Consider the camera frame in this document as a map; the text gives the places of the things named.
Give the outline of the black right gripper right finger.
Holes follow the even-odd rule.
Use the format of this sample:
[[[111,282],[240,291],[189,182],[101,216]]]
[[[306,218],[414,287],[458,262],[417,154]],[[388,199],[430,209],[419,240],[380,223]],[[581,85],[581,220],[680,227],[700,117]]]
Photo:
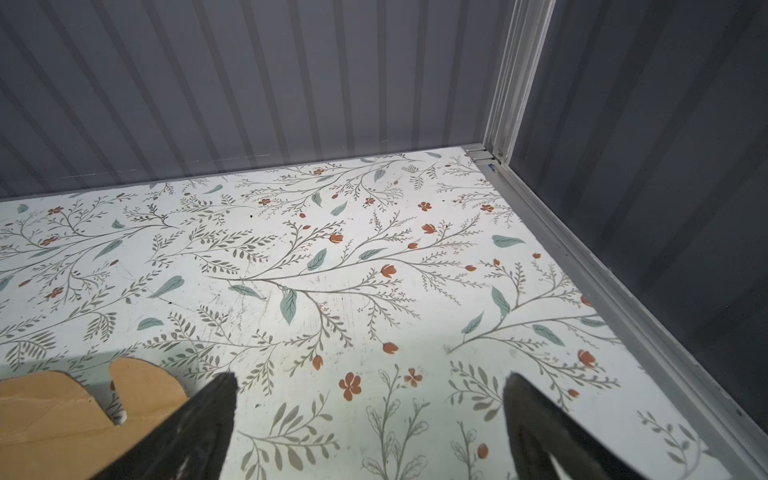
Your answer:
[[[502,406],[517,477],[558,479],[556,465],[571,479],[641,479],[567,413],[530,383],[512,373]]]

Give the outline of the brown cardboard box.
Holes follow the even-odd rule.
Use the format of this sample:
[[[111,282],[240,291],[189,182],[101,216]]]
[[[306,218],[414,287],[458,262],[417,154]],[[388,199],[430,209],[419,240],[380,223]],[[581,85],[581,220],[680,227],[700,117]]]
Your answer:
[[[39,372],[1,382],[1,477],[89,479],[126,454],[188,396],[159,366],[119,358],[109,372],[126,413],[118,425],[71,376]]]

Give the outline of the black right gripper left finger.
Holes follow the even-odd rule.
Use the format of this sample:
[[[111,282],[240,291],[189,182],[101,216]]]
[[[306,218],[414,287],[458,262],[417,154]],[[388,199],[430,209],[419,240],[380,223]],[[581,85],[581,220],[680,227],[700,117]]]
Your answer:
[[[214,377],[191,400],[96,479],[218,479],[237,406],[238,382],[228,372]]]

